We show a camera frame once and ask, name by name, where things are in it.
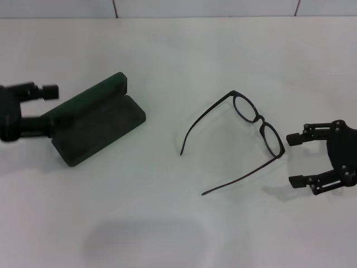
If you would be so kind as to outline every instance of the black eyeglasses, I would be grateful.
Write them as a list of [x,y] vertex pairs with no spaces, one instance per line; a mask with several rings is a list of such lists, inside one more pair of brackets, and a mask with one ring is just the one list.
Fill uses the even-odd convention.
[[225,187],[227,185],[236,183],[237,181],[243,180],[244,178],[246,178],[246,177],[252,175],[253,173],[257,172],[258,170],[266,167],[267,165],[269,165],[273,161],[279,159],[285,153],[285,148],[283,146],[283,142],[281,141],[281,138],[279,137],[279,134],[275,130],[275,128],[273,128],[272,125],[270,125],[268,122],[265,121],[264,117],[261,116],[258,113],[258,111],[257,111],[256,107],[254,106],[254,104],[246,96],[244,96],[244,95],[240,94],[239,92],[233,90],[233,91],[229,92],[227,95],[225,95],[223,98],[221,98],[219,101],[217,101],[215,104],[213,104],[190,127],[189,131],[186,134],[186,137],[185,137],[185,140],[184,140],[184,144],[182,145],[182,149],[181,149],[180,155],[182,155],[182,153],[184,152],[184,148],[185,148],[185,143],[186,143],[187,137],[188,137],[190,131],[193,129],[193,127],[206,114],[208,114],[210,111],[212,111],[215,107],[217,107],[220,103],[222,103],[224,100],[226,100],[230,96],[233,96],[233,106],[234,106],[236,112],[241,116],[241,118],[246,120],[248,123],[252,123],[252,124],[258,122],[259,119],[261,119],[263,121],[262,126],[259,129],[259,132],[262,135],[262,137],[264,139],[264,142],[266,143],[266,146],[267,146],[269,152],[272,154],[273,159],[269,160],[267,163],[265,163],[264,165],[260,166],[259,168],[253,170],[251,173],[248,173],[247,175],[244,175],[243,177],[241,177],[241,178],[239,178],[237,180],[231,181],[230,183],[226,183],[226,184],[223,184],[223,185],[218,186],[216,188],[213,188],[213,189],[211,189],[209,191],[206,191],[202,195],[209,194],[209,193],[211,193],[211,192],[213,192],[213,191],[215,191],[217,189],[220,189],[220,188]]

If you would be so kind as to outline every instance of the white wall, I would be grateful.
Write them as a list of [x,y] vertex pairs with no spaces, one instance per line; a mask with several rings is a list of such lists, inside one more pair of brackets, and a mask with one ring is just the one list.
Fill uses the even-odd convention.
[[301,0],[298,16],[355,16],[356,0]]
[[0,17],[114,18],[112,0],[0,0]]
[[115,0],[119,17],[293,16],[298,0]]

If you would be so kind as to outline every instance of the eyeglass frame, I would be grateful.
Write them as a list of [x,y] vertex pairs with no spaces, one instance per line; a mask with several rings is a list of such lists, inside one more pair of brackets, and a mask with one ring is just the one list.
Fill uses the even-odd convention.
[[[229,183],[226,183],[226,184],[223,184],[223,185],[220,185],[220,186],[217,186],[211,190],[208,190],[204,193],[202,193],[202,195],[207,195],[213,191],[216,191],[222,187],[225,187],[225,186],[228,186],[230,184],[233,184],[233,183],[236,183],[240,180],[243,180],[244,178],[254,174],[255,172],[259,171],[260,169],[266,167],[267,165],[271,164],[272,162],[274,162],[275,160],[281,158],[283,156],[283,154],[285,153],[285,148],[284,148],[284,145],[283,145],[283,142],[278,134],[278,132],[276,131],[276,129],[271,125],[269,124],[265,118],[258,113],[258,110],[256,109],[255,105],[250,101],[250,99],[248,99],[246,96],[244,96],[243,94],[235,91],[235,90],[232,90],[231,92],[229,92],[228,94],[226,94],[225,96],[223,96],[222,98],[220,98],[217,102],[215,102],[209,109],[207,109],[206,112],[204,112],[196,121],[195,123],[190,127],[189,131],[187,132],[186,136],[185,136],[185,139],[184,139],[184,143],[182,144],[182,149],[181,149],[181,153],[180,153],[180,156],[183,154],[184,152],[184,149],[185,149],[185,145],[186,145],[186,140],[187,140],[187,137],[189,135],[189,133],[191,132],[191,130],[193,129],[193,127],[202,119],[204,118],[209,112],[211,112],[214,108],[216,108],[218,105],[220,105],[223,101],[225,101],[226,99],[228,99],[229,97],[233,96],[233,106],[234,106],[234,109],[235,111],[238,113],[238,115],[240,115],[240,117],[247,121],[248,123],[251,123],[251,124],[254,124],[254,123],[257,123],[260,119],[262,120],[262,125],[261,127],[259,128],[259,133],[262,135],[263,139],[264,139],[264,142],[266,144],[266,147],[268,148],[269,152],[271,153],[271,155],[273,156],[273,159],[269,160],[268,162],[266,162],[264,165],[258,167],[257,169],[253,170],[252,172],[238,178],[237,180],[234,180],[234,181],[231,181]],[[250,106],[253,108],[254,112],[255,112],[255,118],[254,120],[248,120],[247,118],[245,118],[240,112],[239,110],[237,109],[237,105],[235,104],[235,100],[236,98],[243,98],[244,100],[246,100]],[[265,127],[269,127],[275,134],[275,136],[277,137],[278,139],[278,142],[279,142],[279,146],[280,146],[280,152],[278,153],[278,155],[274,154],[274,152],[272,151],[272,149],[269,147],[269,144],[267,142],[267,138],[266,138],[266,134],[265,134]]]

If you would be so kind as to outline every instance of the robotic arm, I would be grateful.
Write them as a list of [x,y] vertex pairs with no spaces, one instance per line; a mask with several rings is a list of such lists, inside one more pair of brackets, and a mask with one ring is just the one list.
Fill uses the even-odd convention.
[[23,137],[52,137],[56,129],[72,125],[71,116],[22,117],[21,102],[43,98],[58,99],[57,85],[39,88],[34,83],[3,87],[0,85],[0,139],[5,142],[17,141]]
[[326,124],[305,124],[302,134],[286,137],[290,146],[314,140],[326,140],[331,171],[311,176],[292,176],[289,181],[293,188],[310,186],[314,195],[333,189],[357,184],[357,130],[348,127],[343,120]]

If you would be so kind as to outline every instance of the tile grout line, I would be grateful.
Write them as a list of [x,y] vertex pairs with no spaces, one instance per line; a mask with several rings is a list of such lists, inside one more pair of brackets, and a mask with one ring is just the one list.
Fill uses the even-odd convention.
[[115,0],[113,1],[113,7],[114,7],[114,11],[115,11],[115,17],[118,18],[118,12],[117,12],[117,6],[115,5]]
[[297,2],[297,7],[296,7],[296,10],[295,10],[294,17],[296,17],[297,11],[299,10],[299,6],[300,6],[300,0],[299,0],[299,2]]

